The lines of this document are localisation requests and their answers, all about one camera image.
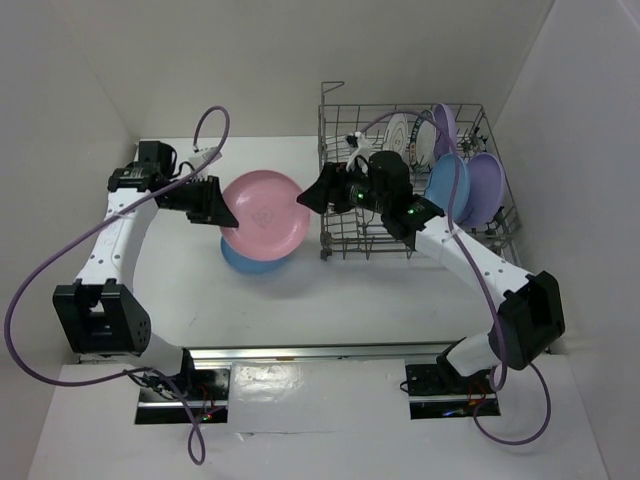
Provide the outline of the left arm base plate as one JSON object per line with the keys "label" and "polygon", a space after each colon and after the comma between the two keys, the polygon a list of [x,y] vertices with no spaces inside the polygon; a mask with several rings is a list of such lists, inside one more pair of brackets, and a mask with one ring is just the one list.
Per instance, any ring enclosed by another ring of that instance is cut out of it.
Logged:
{"label": "left arm base plate", "polygon": [[[223,424],[228,421],[228,399],[231,368],[218,366],[191,372],[188,381],[174,379],[196,420],[204,424]],[[174,425],[190,422],[187,410],[175,392],[157,376],[136,374],[139,387],[136,425]]]}

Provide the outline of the purple plate back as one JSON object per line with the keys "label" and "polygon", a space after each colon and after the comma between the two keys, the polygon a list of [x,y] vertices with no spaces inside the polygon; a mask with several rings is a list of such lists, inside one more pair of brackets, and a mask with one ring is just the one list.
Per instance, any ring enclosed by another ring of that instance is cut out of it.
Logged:
{"label": "purple plate back", "polygon": [[455,116],[447,104],[437,104],[433,110],[433,118],[437,124],[434,158],[439,160],[442,156],[451,152],[450,144],[445,138],[444,133],[454,141],[457,137],[457,125],[455,122]]}

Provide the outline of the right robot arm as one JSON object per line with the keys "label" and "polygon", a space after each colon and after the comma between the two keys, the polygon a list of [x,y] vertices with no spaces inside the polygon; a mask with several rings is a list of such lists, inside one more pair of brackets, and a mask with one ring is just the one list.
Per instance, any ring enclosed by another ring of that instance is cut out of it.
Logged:
{"label": "right robot arm", "polygon": [[439,358],[436,379],[448,392],[460,391],[472,375],[497,365],[525,369],[565,332],[556,278],[509,263],[460,229],[440,207],[415,194],[408,166],[393,151],[325,164],[297,201],[318,214],[355,207],[378,214],[394,239],[438,262],[485,297],[493,317],[491,330],[455,343]]}

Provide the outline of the purple plate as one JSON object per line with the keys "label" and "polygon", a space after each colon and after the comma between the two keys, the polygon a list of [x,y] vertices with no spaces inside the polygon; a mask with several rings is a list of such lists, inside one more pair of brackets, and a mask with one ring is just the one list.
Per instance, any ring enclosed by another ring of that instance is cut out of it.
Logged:
{"label": "purple plate", "polygon": [[501,160],[482,152],[467,164],[470,192],[459,224],[470,228],[489,223],[502,206],[506,188],[506,175]]}
{"label": "purple plate", "polygon": [[455,116],[447,104],[437,104],[433,110],[433,118],[437,124],[434,158],[439,160],[442,156],[451,152],[450,144],[445,138],[444,133],[454,141],[457,137],[457,125],[455,122]]}

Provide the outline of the aluminium rail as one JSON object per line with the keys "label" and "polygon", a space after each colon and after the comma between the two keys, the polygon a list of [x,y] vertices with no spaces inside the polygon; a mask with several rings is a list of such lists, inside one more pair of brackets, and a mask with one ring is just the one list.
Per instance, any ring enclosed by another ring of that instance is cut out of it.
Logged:
{"label": "aluminium rail", "polygon": [[196,364],[288,362],[316,360],[435,359],[450,342],[401,342],[291,346],[191,348]]}

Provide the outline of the white plate green rim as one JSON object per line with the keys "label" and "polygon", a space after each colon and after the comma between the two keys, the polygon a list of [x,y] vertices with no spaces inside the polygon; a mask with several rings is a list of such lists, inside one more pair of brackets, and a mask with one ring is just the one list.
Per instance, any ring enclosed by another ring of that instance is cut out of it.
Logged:
{"label": "white plate green rim", "polygon": [[436,142],[436,128],[425,117],[431,119],[432,112],[423,110],[417,117],[409,137],[409,166],[414,171],[424,170],[430,163]]}

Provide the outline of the purple plate front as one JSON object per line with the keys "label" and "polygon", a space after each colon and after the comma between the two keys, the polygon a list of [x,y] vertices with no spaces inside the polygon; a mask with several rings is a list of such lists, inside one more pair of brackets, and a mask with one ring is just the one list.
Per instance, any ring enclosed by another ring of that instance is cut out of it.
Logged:
{"label": "purple plate front", "polygon": [[482,152],[467,164],[470,192],[459,224],[470,228],[489,223],[502,206],[506,188],[506,175],[501,160]]}

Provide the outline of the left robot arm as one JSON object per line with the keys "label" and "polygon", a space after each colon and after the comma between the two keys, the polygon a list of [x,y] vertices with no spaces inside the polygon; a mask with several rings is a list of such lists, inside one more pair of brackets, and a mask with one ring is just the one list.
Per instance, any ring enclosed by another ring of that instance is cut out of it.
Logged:
{"label": "left robot arm", "polygon": [[179,176],[172,146],[141,142],[137,159],[109,177],[108,224],[97,234],[89,259],[72,283],[53,293],[73,352],[126,357],[134,367],[158,370],[163,389],[176,399],[196,390],[193,360],[186,348],[153,332],[149,313],[134,295],[134,273],[147,230],[161,209],[183,212],[192,224],[238,227],[219,179],[205,171],[219,157],[211,148],[201,150],[187,162],[192,172]]}

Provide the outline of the pink plate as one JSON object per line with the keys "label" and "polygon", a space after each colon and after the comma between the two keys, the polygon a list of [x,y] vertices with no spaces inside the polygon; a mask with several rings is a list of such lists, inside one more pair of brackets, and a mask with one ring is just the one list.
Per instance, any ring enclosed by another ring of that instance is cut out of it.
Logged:
{"label": "pink plate", "polygon": [[255,170],[232,181],[224,200],[239,222],[221,235],[238,254],[256,261],[290,255],[305,240],[311,212],[297,202],[301,187],[273,170]]}

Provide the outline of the blue plate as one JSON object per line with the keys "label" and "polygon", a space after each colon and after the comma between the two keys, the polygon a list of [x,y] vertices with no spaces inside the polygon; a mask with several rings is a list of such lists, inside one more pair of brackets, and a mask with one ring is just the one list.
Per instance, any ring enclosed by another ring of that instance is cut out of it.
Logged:
{"label": "blue plate", "polygon": [[220,249],[227,264],[236,272],[246,275],[262,275],[276,271],[289,260],[287,256],[270,261],[250,259],[236,252],[224,238],[220,239]]}
{"label": "blue plate", "polygon": [[441,156],[430,173],[424,196],[447,212],[453,192],[455,168],[458,168],[459,175],[452,216],[456,223],[460,223],[464,217],[471,189],[470,173],[467,165],[461,159],[452,153]]}

